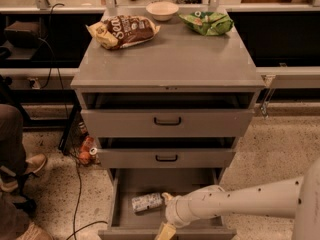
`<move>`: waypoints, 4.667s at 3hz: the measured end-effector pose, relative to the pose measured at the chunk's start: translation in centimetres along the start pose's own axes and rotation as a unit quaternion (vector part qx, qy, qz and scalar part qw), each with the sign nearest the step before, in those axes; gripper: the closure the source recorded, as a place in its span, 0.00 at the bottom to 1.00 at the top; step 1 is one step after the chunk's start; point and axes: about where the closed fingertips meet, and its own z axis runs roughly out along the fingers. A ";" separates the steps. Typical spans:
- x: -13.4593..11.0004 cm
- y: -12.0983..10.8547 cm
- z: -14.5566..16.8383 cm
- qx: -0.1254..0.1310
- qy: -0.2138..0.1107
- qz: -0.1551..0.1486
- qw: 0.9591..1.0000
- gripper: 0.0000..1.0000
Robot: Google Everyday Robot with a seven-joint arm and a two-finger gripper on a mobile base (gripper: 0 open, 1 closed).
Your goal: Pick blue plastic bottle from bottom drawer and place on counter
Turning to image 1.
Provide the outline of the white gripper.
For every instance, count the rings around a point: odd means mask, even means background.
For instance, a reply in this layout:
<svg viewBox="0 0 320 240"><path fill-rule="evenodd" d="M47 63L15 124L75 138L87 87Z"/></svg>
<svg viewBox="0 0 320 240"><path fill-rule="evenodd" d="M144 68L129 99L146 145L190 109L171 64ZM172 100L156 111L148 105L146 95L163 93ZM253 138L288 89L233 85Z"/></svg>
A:
<svg viewBox="0 0 320 240"><path fill-rule="evenodd" d="M166 204L165 217L168 223L160 224L155 240L171 240L176 234L176 228L188 226L197 217L191 212L189 201L185 197L173 197L167 192L163 192L161 196Z"/></svg>

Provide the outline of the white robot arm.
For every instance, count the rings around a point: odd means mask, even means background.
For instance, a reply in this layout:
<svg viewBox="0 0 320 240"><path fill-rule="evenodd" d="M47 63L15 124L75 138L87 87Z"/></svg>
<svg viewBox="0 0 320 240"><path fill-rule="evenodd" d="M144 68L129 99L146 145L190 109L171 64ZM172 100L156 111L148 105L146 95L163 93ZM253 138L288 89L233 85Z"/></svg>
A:
<svg viewBox="0 0 320 240"><path fill-rule="evenodd" d="M305 175L225 191L210 185L184 196L164 193L166 220L154 240L171 240L176 230L200 219L229 214L292 218L292 240L320 240L320 159Z"/></svg>

